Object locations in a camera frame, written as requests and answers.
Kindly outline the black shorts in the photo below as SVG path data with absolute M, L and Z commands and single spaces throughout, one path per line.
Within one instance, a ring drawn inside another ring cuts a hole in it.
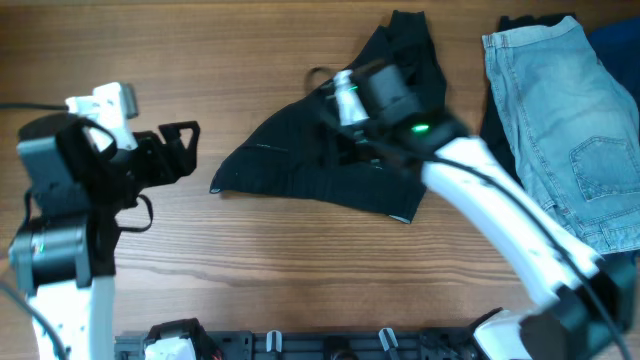
M 373 60 L 396 64 L 422 106 L 444 106 L 447 83 L 422 12 L 396 10 L 378 27 L 352 68 Z M 412 222 L 426 192 L 414 176 L 361 160 L 358 150 L 328 123 L 337 109 L 327 85 L 265 120 L 215 173 L 213 193 L 313 199 Z

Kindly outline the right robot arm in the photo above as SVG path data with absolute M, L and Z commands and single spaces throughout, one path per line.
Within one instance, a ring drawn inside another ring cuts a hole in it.
M 392 64 L 335 73 L 327 85 L 335 130 L 368 156 L 418 167 L 421 182 L 456 207 L 511 265 L 531 307 L 498 309 L 471 329 L 484 359 L 589 359 L 624 336 L 636 271 L 607 260 L 551 219 L 448 109 L 427 110 Z

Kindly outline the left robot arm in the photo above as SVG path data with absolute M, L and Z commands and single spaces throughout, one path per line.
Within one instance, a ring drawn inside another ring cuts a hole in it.
M 197 166 L 197 122 L 136 132 L 134 149 L 86 117 L 54 113 L 19 131 L 18 153 L 32 185 L 27 215 L 9 247 L 18 304 L 34 320 L 43 359 L 111 359 L 117 215 L 149 206 L 146 188 L 173 184 Z

